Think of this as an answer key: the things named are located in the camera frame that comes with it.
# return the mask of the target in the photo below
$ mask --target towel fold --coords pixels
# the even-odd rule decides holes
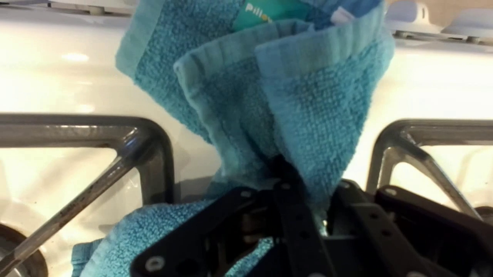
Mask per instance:
[[[314,213],[322,215],[353,156],[371,93],[393,53],[393,38],[382,24],[384,3],[370,0],[378,4],[339,26],[285,20],[227,33],[237,1],[168,1],[140,3],[134,26],[150,23],[145,12],[159,20],[151,20],[153,30],[143,33],[130,27],[119,67],[216,146],[222,169],[210,197],[234,184],[268,187],[270,181],[260,181],[270,176],[267,160],[282,153],[304,178]],[[197,12],[217,18],[199,26],[190,16]],[[82,275],[130,275],[137,253],[210,201],[133,212],[99,243]],[[262,241],[228,275],[245,275],[270,246]]]

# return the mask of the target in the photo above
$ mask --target white stovetop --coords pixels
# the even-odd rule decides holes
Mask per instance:
[[[114,67],[126,24],[126,16],[52,12],[39,6],[0,7],[0,112],[146,116],[173,141],[177,181],[213,173],[219,166],[214,149]],[[373,143],[398,118],[493,120],[492,73],[488,46],[399,41],[345,176],[365,183]],[[447,160],[447,150],[436,152]],[[2,149],[0,221],[31,233],[111,158],[109,149]],[[402,176],[396,181],[416,183]],[[69,275],[71,246],[103,237],[108,224],[140,204],[137,187],[139,176],[133,172],[43,246],[51,275]],[[428,186],[418,190],[447,201]]]

